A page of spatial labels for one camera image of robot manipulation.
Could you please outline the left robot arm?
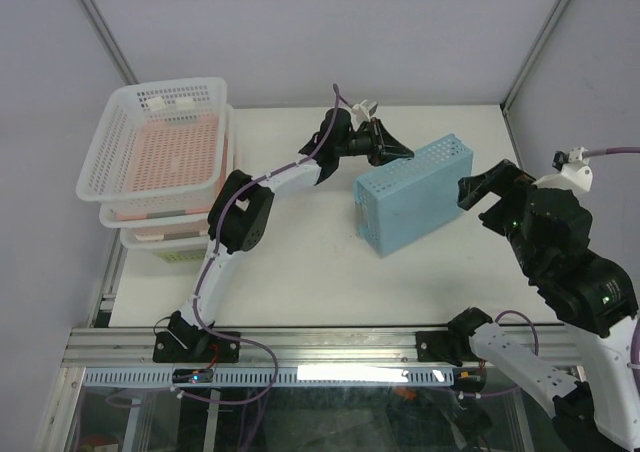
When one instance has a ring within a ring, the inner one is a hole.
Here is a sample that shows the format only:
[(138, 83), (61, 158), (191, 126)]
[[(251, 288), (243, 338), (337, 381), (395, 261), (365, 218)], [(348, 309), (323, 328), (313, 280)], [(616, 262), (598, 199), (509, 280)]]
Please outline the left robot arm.
[(333, 108), (292, 162), (260, 176), (235, 170), (227, 177), (207, 217), (209, 243), (193, 292), (169, 319), (168, 333), (184, 358), (194, 361), (208, 352), (206, 329), (215, 323), (237, 262), (262, 239), (274, 202), (321, 184), (341, 158), (356, 156), (380, 167), (410, 159), (414, 151), (380, 119), (367, 118), (355, 127), (347, 110)]

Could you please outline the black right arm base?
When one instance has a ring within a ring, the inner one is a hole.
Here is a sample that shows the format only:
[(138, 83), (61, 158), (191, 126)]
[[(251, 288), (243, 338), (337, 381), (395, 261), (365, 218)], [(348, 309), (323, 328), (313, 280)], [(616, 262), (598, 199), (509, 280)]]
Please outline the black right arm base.
[(493, 319), (477, 307), (470, 307), (451, 319), (442, 330), (422, 330), (415, 333), (417, 360), (444, 362), (462, 367), (465, 362), (479, 362), (471, 350), (470, 338)]

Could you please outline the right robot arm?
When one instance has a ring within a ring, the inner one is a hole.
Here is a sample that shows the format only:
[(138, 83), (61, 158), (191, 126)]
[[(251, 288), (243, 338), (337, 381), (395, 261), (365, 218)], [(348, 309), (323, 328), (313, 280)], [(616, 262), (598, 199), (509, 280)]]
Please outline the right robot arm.
[(564, 324), (586, 380), (560, 372), (512, 343), (489, 315), (468, 308), (447, 325), (448, 350), (498, 368), (533, 398), (572, 451), (636, 451), (639, 388), (634, 367), (639, 306), (629, 275), (589, 248), (592, 215), (579, 196), (593, 174), (582, 159), (536, 179), (508, 160), (458, 182), (457, 204), (471, 209), (487, 194), (498, 201), (480, 214), (503, 236), (530, 286)]

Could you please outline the light blue perforated basket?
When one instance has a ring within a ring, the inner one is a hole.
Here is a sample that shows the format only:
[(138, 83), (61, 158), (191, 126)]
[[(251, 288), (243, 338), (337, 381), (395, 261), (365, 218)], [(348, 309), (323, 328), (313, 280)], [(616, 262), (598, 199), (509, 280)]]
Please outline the light blue perforated basket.
[(473, 151), (456, 135), (359, 176), (353, 186), (356, 231), (385, 257), (455, 220), (458, 181), (471, 174)]

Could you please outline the white perforated basket top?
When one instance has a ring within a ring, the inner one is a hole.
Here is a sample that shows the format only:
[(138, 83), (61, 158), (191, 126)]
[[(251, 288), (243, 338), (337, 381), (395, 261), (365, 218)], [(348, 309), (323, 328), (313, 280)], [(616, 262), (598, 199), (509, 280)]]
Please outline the white perforated basket top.
[(219, 77), (117, 89), (84, 160), (78, 198), (130, 202), (211, 189), (221, 175), (226, 106)]

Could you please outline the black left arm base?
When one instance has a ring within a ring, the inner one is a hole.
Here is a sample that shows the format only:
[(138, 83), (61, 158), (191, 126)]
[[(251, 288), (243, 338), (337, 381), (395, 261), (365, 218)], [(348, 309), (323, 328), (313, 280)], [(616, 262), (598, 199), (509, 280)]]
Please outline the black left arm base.
[(161, 329), (154, 327), (154, 363), (237, 363), (240, 345), (209, 334), (196, 325), (188, 324), (179, 311), (167, 317)]

